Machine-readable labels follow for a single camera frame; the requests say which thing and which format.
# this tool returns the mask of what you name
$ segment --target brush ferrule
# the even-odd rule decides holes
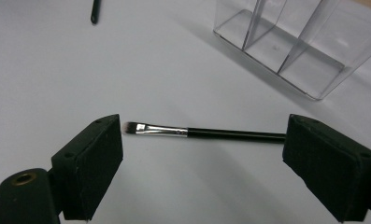
[[[139,123],[136,125],[136,134],[153,134],[186,137],[188,136],[188,129]]]

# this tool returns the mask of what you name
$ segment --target white surface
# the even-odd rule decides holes
[[[214,0],[103,0],[96,26],[92,4],[0,0],[0,183],[49,169],[78,132],[115,113],[281,133],[294,113],[371,148],[371,60],[312,102],[212,34]],[[280,145],[124,135],[123,148],[91,223],[336,223]]]

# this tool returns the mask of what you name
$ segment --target acrylic compartment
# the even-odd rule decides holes
[[[319,100],[371,57],[371,0],[217,0],[214,34]]]

